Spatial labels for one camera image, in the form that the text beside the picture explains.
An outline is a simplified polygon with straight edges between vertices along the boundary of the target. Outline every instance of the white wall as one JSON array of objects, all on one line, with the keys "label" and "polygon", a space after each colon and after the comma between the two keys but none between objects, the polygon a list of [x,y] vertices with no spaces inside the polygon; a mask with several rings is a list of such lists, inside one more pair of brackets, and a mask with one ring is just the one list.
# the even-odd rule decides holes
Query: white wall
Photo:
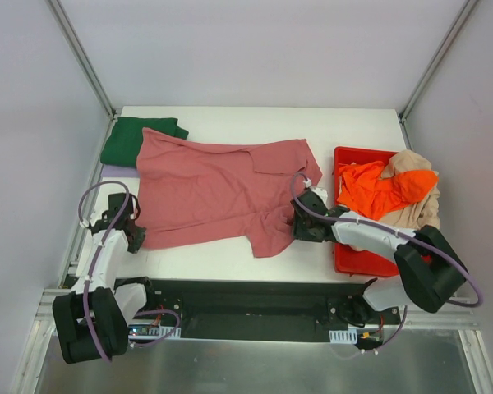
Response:
[{"label": "white wall", "polygon": [[0,393],[57,280],[107,125],[44,0],[0,0]]},{"label": "white wall", "polygon": [[477,312],[493,362],[493,0],[465,26],[408,135],[440,171],[444,232],[486,293]]},{"label": "white wall", "polygon": [[400,109],[464,0],[62,0],[113,104]]}]

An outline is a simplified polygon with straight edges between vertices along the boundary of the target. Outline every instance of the green towel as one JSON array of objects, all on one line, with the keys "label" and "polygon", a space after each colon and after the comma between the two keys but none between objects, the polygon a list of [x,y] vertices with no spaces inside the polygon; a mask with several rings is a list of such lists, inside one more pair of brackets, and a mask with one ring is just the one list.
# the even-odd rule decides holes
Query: green towel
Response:
[{"label": "green towel", "polygon": [[141,151],[143,127],[149,127],[183,140],[188,137],[188,131],[179,127],[174,117],[164,119],[119,117],[100,154],[100,162],[111,166],[137,168],[137,155]]}]

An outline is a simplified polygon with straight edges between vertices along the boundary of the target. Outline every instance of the beige cloth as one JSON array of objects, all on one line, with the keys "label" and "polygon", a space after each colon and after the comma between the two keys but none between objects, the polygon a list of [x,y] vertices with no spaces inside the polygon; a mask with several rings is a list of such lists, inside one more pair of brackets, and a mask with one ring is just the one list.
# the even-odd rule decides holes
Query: beige cloth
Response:
[{"label": "beige cloth", "polygon": [[[382,178],[390,178],[396,174],[411,170],[431,170],[431,163],[411,150],[404,150],[395,154],[381,173]],[[413,228],[419,230],[426,224],[440,228],[438,218],[438,198],[440,192],[435,186],[425,199],[411,204],[399,211],[387,213],[380,222],[396,227]]]}]

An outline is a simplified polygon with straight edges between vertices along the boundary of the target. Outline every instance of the red basket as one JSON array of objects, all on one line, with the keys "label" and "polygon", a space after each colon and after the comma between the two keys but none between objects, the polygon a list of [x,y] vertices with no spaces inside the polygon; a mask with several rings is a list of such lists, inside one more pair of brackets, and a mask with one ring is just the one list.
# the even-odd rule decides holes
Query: red basket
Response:
[{"label": "red basket", "polygon": [[[366,164],[380,160],[387,164],[397,152],[346,148],[339,146],[334,150],[334,204],[339,194],[338,170],[347,164]],[[396,264],[374,253],[356,252],[348,245],[334,244],[334,269],[339,273],[393,277],[398,275]]]}]

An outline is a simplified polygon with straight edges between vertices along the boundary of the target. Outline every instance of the orange cloth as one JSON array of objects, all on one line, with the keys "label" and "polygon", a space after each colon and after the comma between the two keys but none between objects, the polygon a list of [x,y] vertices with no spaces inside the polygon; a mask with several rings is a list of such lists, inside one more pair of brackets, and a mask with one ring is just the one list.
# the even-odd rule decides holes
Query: orange cloth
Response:
[{"label": "orange cloth", "polygon": [[338,203],[367,218],[380,220],[389,212],[422,201],[438,181],[430,170],[407,171],[381,179],[384,168],[383,162],[341,167],[338,175],[342,192]]}]

